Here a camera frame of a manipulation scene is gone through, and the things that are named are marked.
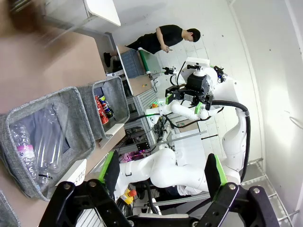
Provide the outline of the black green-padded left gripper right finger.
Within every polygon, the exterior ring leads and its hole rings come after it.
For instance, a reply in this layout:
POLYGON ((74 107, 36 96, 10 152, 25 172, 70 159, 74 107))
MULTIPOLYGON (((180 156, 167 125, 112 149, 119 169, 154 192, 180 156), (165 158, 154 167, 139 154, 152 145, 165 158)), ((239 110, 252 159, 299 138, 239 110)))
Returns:
POLYGON ((244 189, 228 182, 218 157, 208 155, 205 177, 211 205, 197 223, 198 227, 219 227, 229 212, 238 213, 245 227, 278 227, 279 222, 261 186, 244 189))

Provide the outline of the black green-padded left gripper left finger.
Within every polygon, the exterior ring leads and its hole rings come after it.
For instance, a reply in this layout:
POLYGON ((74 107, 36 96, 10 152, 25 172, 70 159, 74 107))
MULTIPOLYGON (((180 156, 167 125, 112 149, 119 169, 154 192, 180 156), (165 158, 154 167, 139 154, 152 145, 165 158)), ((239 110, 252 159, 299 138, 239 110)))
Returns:
POLYGON ((74 227, 85 210, 93 209, 107 227, 130 227, 114 200, 119 172, 119 155, 114 151, 108 154, 96 179, 78 186, 68 181, 59 183, 39 226, 74 227))

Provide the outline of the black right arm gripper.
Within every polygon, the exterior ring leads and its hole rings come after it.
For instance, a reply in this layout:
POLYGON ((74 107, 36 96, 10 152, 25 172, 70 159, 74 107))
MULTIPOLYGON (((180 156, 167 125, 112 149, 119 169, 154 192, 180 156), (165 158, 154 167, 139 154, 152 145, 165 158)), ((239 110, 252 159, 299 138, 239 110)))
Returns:
POLYGON ((195 114, 199 114, 202 110, 211 108, 213 96, 210 88, 207 75, 199 77, 192 73, 186 84, 171 86, 165 90, 165 104, 168 105, 173 100, 189 101, 192 106, 196 106, 195 114))

